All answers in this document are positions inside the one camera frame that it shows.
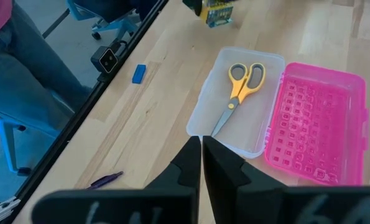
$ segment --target scissors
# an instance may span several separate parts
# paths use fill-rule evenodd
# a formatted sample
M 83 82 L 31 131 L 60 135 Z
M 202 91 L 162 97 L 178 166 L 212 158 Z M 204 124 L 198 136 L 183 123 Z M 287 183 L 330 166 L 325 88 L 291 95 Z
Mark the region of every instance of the scissors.
M 230 66 L 229 78 L 233 84 L 232 93 L 230 94 L 228 107 L 223 112 L 211 134 L 213 137 L 218 134 L 220 129 L 229 120 L 237 106 L 240 105 L 248 95 L 261 89 L 265 82 L 265 76 L 266 70 L 261 63 L 252 64 L 249 71 L 247 70 L 247 66 L 241 63 L 235 63 Z

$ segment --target yellow scissors handle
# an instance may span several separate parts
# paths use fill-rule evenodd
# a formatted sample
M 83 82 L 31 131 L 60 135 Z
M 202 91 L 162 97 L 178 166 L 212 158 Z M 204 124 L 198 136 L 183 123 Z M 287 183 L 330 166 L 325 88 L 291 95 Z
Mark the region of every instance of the yellow scissors handle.
M 235 63 L 234 65 L 230 66 L 229 78 L 233 84 L 232 93 L 230 94 L 231 99 L 239 95 L 248 75 L 247 66 L 241 63 Z
M 263 64 L 254 63 L 250 66 L 249 69 L 249 75 L 247 76 L 245 84 L 238 95 L 240 104 L 248 95 L 250 95 L 251 93 L 255 93 L 256 91 L 261 89 L 262 85 L 265 82 L 266 69 Z

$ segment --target small camera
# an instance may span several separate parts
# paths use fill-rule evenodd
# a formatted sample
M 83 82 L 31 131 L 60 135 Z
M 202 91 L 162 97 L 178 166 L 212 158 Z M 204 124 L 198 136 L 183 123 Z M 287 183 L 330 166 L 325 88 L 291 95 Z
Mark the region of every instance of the small camera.
M 117 65 L 118 59 L 110 47 L 101 46 L 92 55 L 91 62 L 99 72 L 110 74 Z

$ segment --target pink plastic box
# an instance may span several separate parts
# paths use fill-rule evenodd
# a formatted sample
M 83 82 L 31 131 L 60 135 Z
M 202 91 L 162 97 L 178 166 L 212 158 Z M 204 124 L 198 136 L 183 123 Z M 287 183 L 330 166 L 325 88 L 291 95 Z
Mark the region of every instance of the pink plastic box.
M 288 64 L 267 130 L 266 160 L 320 184 L 362 184 L 368 124 L 361 77 Z

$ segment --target blue eraser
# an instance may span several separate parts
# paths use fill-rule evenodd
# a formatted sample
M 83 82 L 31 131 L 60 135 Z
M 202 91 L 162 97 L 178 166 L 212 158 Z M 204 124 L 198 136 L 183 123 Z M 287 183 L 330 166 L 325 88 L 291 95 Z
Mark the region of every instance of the blue eraser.
M 132 83 L 141 84 L 145 72 L 146 65 L 137 65 L 134 76 L 132 77 Z

